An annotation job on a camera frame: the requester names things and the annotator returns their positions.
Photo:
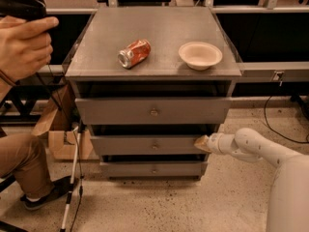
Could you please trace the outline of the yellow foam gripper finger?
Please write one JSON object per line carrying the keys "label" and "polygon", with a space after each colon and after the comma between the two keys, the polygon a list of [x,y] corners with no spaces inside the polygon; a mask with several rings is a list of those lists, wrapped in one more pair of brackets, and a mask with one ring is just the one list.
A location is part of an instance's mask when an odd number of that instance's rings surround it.
{"label": "yellow foam gripper finger", "polygon": [[211,149],[208,146],[209,137],[207,135],[203,135],[197,138],[194,142],[194,146],[202,151],[211,152]]}

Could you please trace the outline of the person's left hand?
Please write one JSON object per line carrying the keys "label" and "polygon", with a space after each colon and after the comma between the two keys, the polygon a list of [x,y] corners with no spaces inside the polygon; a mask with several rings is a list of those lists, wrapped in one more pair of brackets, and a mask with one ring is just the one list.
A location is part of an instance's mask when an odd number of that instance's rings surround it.
{"label": "person's left hand", "polygon": [[0,71],[17,82],[48,64],[53,51],[48,30],[58,24],[53,16],[33,21],[8,15],[1,18]]}

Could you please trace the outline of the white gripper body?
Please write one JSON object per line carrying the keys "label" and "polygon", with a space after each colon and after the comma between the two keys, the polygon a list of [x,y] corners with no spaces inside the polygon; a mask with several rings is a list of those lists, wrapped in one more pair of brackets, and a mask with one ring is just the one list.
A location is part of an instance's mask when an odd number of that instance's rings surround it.
{"label": "white gripper body", "polygon": [[233,134],[213,133],[207,142],[212,153],[218,155],[230,155],[238,148]]}

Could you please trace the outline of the person's bare forearm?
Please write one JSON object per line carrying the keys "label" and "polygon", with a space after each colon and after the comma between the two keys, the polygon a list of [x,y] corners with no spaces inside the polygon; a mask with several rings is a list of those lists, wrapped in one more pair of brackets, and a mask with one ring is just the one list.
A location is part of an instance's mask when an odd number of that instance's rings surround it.
{"label": "person's bare forearm", "polygon": [[7,96],[12,87],[4,80],[0,79],[0,102]]}

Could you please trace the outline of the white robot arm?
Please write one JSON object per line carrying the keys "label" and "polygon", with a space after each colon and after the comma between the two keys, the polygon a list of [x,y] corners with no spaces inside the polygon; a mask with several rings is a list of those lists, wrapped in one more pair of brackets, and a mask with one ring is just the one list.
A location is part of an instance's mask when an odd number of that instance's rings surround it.
{"label": "white robot arm", "polygon": [[275,168],[267,208],[266,232],[309,232],[309,156],[270,141],[250,128],[234,134],[199,137],[194,146],[217,155]]}

